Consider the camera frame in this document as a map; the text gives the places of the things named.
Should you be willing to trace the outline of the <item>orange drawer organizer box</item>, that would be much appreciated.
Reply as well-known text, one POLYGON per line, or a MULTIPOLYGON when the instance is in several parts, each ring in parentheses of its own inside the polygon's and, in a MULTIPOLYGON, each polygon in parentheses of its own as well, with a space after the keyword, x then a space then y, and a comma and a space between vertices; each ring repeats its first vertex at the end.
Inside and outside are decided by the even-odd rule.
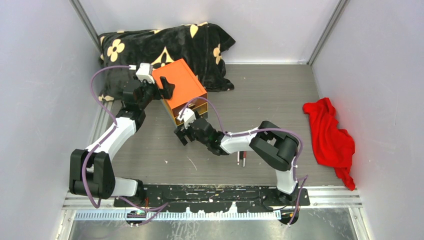
POLYGON ((165 77, 168 83, 175 85, 172 98, 165 99, 162 103, 176 127, 183 124, 177 117, 188 101, 195 97, 208 97, 204 86, 184 59, 179 59, 153 70, 152 76, 157 81, 159 88, 163 87, 160 77, 165 77))

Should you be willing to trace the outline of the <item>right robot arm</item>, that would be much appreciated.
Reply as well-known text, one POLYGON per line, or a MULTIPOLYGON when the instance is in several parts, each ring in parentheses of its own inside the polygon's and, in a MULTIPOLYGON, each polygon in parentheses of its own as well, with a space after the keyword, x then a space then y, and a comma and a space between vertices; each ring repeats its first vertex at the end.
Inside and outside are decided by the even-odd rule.
POLYGON ((196 113, 184 118, 174 130, 183 145, 198 141, 216 156, 236 152, 255 152, 276 174, 276 192, 279 202, 291 205, 298 196, 296 162, 303 150, 303 141, 292 131, 282 129, 270 121, 241 132, 216 130, 205 118, 196 113))

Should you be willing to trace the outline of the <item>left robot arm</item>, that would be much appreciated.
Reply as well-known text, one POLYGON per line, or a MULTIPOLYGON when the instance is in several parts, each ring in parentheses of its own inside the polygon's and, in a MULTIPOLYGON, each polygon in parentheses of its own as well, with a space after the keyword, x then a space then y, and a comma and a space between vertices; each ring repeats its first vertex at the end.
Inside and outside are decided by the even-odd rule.
POLYGON ((108 199, 126 197, 133 206, 146 200, 141 180, 116 177, 112 160, 123 144, 142 126, 145 108, 153 100, 170 100, 176 86, 161 76, 158 82, 130 80, 124 85, 121 108, 113 125, 86 149, 75 149, 70 155, 69 191, 74 195, 108 199))

